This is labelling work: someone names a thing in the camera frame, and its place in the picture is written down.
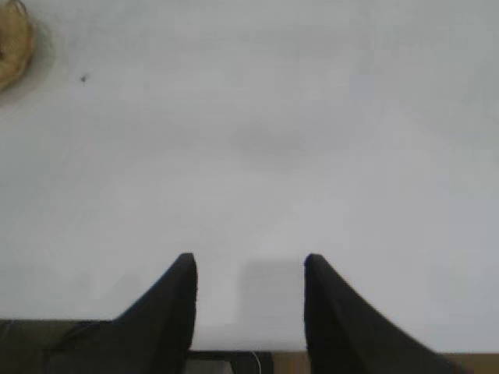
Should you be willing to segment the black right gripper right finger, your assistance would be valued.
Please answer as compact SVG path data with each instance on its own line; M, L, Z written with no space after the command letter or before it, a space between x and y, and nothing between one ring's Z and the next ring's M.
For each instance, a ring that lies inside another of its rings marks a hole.
M304 323L314 373L464 373L399 329L319 254L306 257Z

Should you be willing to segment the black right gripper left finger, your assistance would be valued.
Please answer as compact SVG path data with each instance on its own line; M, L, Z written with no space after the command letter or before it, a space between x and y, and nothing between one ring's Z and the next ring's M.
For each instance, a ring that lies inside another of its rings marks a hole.
M183 253L143 296L85 343L79 372L180 372L192 344L196 295L196 261Z

